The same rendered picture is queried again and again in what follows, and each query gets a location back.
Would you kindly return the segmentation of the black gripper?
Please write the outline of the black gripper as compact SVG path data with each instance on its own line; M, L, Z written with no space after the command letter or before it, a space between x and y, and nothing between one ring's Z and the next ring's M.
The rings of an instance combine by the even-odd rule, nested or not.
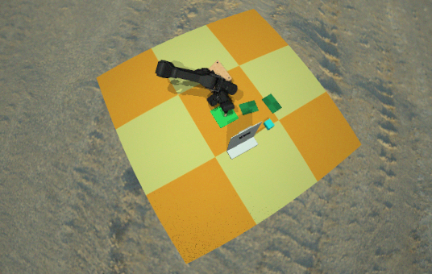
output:
M228 110L232 110L235 108L233 102L229 101L230 97L228 96L228 93L224 91L219 91L219 92L216 91L216 93L222 101L219 102L219 104L221 104L220 106L222 107L222 110L224 111L225 114L227 114Z

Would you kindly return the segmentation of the small cyan block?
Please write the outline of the small cyan block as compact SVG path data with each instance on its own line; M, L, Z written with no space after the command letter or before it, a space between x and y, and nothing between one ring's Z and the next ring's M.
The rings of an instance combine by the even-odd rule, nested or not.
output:
M272 127L274 127L275 125L273 124L273 122L271 121L271 119L269 119L268 121L264 122L264 125L266 126L266 129L269 130Z

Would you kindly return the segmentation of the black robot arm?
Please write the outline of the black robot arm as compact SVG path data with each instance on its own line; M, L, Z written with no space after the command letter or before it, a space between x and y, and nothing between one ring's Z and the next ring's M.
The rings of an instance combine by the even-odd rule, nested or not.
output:
M186 68L176 67L173 65L173 62L171 63L166 60L158 61L156 75L163 78L178 77L187 81L201 83L203 87L214 91L214 94L206 99L211 106L215 106L218 102L222 102L215 91L224 91L230 95L234 95L238 89L236 84L233 84L227 81L224 77L215 74L214 70L210 71L208 68L201 68L193 71ZM215 86L216 89L213 89Z

